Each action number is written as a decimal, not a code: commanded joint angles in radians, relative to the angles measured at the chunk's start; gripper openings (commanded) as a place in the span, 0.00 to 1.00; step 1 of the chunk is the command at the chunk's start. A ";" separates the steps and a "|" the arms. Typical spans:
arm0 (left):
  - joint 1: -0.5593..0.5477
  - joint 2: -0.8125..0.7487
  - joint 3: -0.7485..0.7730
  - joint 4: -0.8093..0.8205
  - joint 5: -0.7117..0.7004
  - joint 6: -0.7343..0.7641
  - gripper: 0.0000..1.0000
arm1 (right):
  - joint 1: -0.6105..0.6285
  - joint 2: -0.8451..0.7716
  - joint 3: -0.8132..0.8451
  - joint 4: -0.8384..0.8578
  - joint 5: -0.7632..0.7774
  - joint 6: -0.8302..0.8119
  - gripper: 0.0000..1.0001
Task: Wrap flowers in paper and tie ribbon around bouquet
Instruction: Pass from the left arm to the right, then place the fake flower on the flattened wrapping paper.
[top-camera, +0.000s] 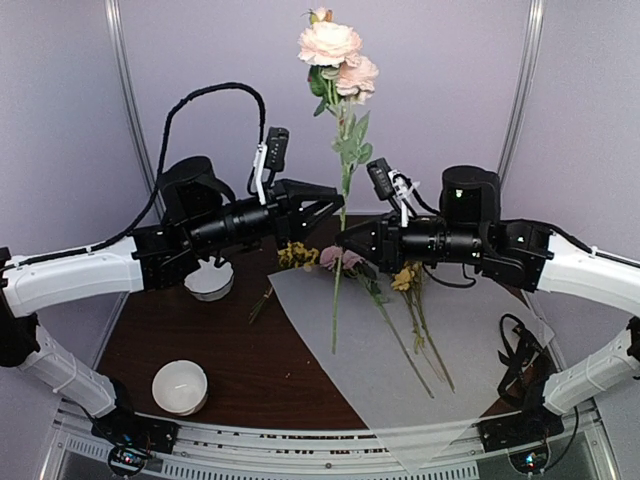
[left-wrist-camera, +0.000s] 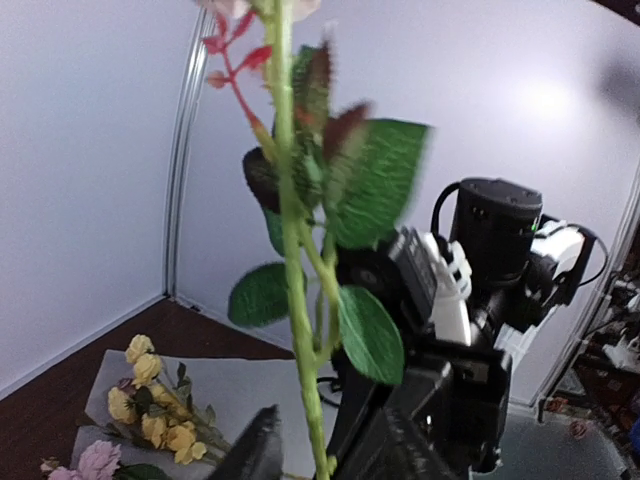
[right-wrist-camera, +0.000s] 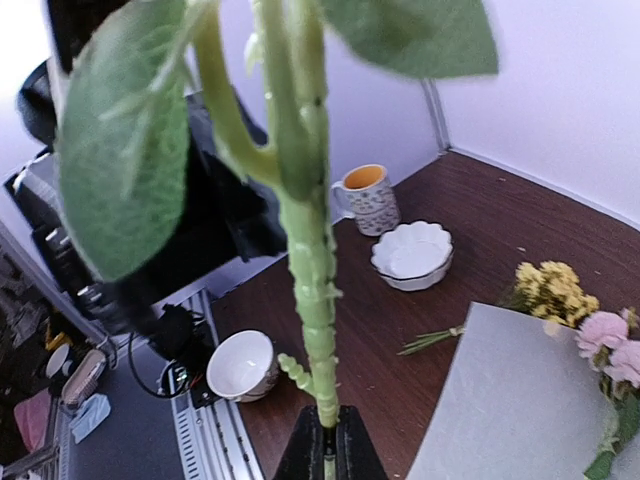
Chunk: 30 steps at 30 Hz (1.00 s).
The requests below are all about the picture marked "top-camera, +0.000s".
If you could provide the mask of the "pink flower stem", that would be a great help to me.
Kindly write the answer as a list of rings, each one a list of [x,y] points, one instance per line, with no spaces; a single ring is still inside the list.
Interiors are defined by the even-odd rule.
[[[418,379],[421,387],[424,389],[425,393],[430,399],[434,399],[435,396],[432,389],[427,384],[414,359],[411,357],[411,354],[409,353],[405,342],[402,340],[393,320],[391,319],[391,316],[389,315],[385,307],[388,299],[383,294],[382,288],[379,283],[378,274],[374,271],[373,267],[367,261],[347,263],[344,260],[343,253],[344,251],[340,247],[329,246],[324,248],[320,252],[319,257],[319,265],[324,269],[330,271],[334,277],[331,321],[331,352],[333,354],[337,352],[338,306],[342,279],[345,278],[355,280],[369,295],[374,306],[382,316],[382,319],[393,334],[393,337],[400,347],[404,358],[406,359],[409,367]]]

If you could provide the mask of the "small yellow flower sprig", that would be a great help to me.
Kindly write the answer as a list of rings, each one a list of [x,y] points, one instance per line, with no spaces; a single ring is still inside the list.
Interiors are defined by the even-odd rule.
[[[289,242],[286,247],[277,251],[277,265],[279,271],[290,269],[309,270],[319,262],[320,251],[317,248],[308,248],[302,242]],[[253,324],[259,317],[262,309],[272,297],[274,288],[269,286],[250,310],[248,322]]]

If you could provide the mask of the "translucent white wrapping paper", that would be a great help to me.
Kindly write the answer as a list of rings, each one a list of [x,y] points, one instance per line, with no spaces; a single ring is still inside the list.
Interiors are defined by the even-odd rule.
[[[499,399],[502,341],[517,342],[510,313],[542,345],[553,330],[507,289],[481,278],[466,290],[427,281],[426,323],[438,352],[414,350],[401,296],[380,279],[377,306],[356,280],[339,287],[321,267],[269,280],[285,314],[349,405],[409,473],[425,467]]]

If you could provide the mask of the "pink rose stem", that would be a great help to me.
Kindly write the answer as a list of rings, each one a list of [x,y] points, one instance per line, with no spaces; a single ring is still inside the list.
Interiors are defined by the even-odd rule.
[[[379,69],[362,53],[355,28],[336,22],[331,9],[311,8],[304,15],[308,26],[298,38],[298,59],[308,66],[309,89],[319,99],[314,115],[328,113],[335,119],[331,148],[339,158],[339,193],[348,200],[355,172],[373,156],[366,140],[370,114],[358,115],[355,108],[375,93]]]

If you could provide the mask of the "yellow blossom stem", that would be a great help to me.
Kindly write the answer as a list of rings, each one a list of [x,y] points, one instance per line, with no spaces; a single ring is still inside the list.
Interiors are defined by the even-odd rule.
[[[408,309],[414,336],[414,352],[420,353],[425,358],[436,378],[440,382],[446,383],[454,393],[453,379],[427,324],[423,302],[425,274],[421,262],[407,261],[398,273],[391,275],[390,286],[394,292],[402,297]]]

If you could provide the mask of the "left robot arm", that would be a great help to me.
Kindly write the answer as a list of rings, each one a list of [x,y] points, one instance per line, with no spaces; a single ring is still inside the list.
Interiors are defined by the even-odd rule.
[[[282,179],[263,194],[236,199],[206,156],[174,164],[158,179],[161,224],[135,228],[114,244],[41,257],[1,250],[1,364],[29,372],[75,402],[123,444],[144,433],[126,387],[64,349],[39,323],[39,310],[112,293],[174,287],[233,246],[271,236],[302,241],[344,205],[334,187]]]

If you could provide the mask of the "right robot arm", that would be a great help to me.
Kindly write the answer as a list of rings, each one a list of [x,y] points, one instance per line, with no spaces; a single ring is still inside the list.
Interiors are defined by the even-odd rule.
[[[638,377],[639,264],[589,247],[555,225],[500,215],[499,176],[477,166],[453,166],[442,174],[439,208],[430,215],[412,217],[399,207],[344,230],[336,242],[384,273],[397,273],[408,261],[430,267],[456,263],[505,286],[568,294],[631,314],[604,347],[527,392],[512,430],[530,442],[550,426],[551,414],[562,416]]]

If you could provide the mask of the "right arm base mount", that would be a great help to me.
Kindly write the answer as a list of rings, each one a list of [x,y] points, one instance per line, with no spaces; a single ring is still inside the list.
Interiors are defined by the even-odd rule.
[[[518,413],[481,421],[478,433],[485,452],[542,442],[564,432],[562,419],[554,414]]]

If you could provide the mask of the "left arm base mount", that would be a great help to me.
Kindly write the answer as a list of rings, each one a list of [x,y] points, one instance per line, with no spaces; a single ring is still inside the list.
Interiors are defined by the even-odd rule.
[[[163,454],[173,452],[180,429],[175,422],[138,415],[131,419],[102,417],[91,423],[91,433],[114,446]]]

